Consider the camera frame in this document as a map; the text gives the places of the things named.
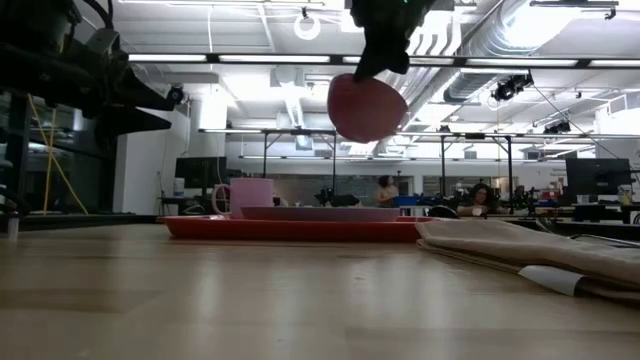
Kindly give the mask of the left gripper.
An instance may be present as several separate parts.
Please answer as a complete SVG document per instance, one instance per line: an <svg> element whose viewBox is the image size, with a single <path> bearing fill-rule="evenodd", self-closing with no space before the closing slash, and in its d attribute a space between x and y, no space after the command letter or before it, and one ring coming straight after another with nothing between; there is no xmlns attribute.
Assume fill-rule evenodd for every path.
<svg viewBox="0 0 640 360"><path fill-rule="evenodd" d="M119 37L90 37L85 43L66 37L61 56L84 75L75 85L76 103L86 117L98 120L97 136L171 128L168 120L131 107L173 111L175 103L135 75Z"/></svg>

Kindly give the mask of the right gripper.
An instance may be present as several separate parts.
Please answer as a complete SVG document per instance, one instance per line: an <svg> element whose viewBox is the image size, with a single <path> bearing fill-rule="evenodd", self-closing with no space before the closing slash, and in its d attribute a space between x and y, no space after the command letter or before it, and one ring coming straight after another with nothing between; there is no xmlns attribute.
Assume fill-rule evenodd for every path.
<svg viewBox="0 0 640 360"><path fill-rule="evenodd" d="M365 50L353 73L353 81L373 78L380 72L404 75L410 58L405 52L413 32L435 0L353 0L350 15L354 25L364 29ZM374 51L389 52L386 56Z"/></svg>

